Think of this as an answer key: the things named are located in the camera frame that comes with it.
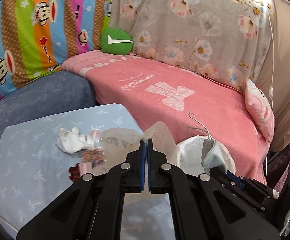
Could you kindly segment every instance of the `red star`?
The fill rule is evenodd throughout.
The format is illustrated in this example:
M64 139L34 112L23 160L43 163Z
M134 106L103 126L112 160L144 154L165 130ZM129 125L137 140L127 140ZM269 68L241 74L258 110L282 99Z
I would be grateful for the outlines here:
M46 39L46 37L44 36L41 40L40 40L40 46L42 45L46 45L48 39Z

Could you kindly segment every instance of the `wire hanger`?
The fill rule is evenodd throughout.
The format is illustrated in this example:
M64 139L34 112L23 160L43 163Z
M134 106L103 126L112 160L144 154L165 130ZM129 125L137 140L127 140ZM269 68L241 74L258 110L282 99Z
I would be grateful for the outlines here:
M206 128L206 126L203 125L200 121L196 120L196 119L195 119L194 117L192 117L191 115L194 115L194 113L189 112L189 114L188 114L189 118L190 118L190 119L193 119L193 120L196 121L196 122L198 122L201 126L203 126L203 127L205 128L205 130L204 130L204 129L201 129L201 128L198 128L198 127L192 127L192 126L189 126L189 127L187 127L187 136L188 136L188 129L196 129L196 130L201 130L201 131L203 131L203 132L208 133L208 138L209 138L209 139L213 139L212 135L209 133L209 131L208 131L208 129Z

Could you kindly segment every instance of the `green pillow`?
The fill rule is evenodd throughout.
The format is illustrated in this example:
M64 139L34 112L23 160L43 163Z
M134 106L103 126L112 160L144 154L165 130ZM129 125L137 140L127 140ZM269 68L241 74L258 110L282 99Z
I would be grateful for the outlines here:
M133 49L133 38L121 29L109 28L100 37L101 52L127 55Z

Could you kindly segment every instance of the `white check mark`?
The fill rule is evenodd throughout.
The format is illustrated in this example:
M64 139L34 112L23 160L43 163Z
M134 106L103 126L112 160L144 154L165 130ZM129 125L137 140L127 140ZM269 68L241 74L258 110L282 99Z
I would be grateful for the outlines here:
M108 44L113 44L113 43L125 43L125 42L133 43L133 41L130 41L130 40L114 40L114 39L112 39L111 36L109 36L109 35L107 35L107 38L108 38L108 41L107 41Z

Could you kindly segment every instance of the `pink pillow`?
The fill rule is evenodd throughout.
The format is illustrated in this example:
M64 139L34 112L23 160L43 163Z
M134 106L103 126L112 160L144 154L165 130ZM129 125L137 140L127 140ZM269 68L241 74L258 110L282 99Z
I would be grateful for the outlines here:
M274 135L274 114L263 92L248 80L245 87L245 106L257 128L269 142Z

